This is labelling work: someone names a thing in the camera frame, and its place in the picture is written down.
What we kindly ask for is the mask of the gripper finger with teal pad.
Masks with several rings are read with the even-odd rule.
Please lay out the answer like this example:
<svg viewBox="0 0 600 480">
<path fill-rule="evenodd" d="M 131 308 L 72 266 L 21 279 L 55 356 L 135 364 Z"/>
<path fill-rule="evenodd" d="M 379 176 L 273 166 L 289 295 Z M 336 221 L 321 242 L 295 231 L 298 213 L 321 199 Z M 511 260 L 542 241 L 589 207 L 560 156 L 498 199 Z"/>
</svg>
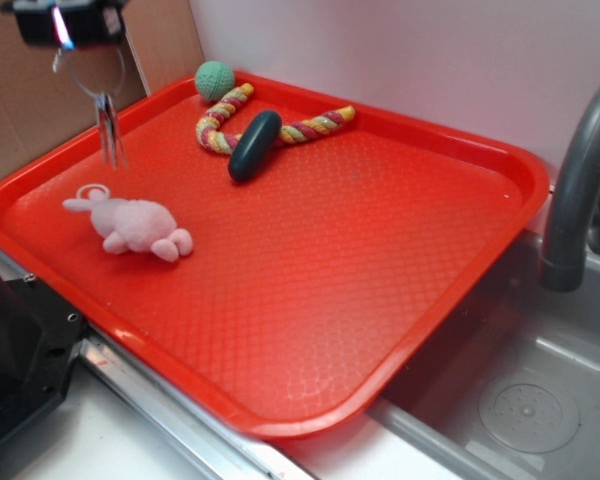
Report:
<svg viewBox="0 0 600 480">
<path fill-rule="evenodd" d="M 29 46 L 59 47 L 53 10 L 54 0 L 2 1 L 0 12 L 15 17 L 22 40 Z"/>
<path fill-rule="evenodd" d="M 125 1 L 67 1 L 64 22 L 76 48 L 119 45 L 126 27 L 122 12 Z"/>
</svg>

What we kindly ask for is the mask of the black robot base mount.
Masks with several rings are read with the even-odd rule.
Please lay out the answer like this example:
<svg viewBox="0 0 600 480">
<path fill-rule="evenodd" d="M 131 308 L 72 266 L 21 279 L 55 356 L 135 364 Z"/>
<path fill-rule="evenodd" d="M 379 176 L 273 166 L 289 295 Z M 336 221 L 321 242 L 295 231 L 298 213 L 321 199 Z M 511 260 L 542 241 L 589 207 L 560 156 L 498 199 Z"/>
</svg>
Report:
<svg viewBox="0 0 600 480">
<path fill-rule="evenodd" d="M 0 450 L 64 402 L 86 328 L 45 282 L 0 275 Z"/>
</svg>

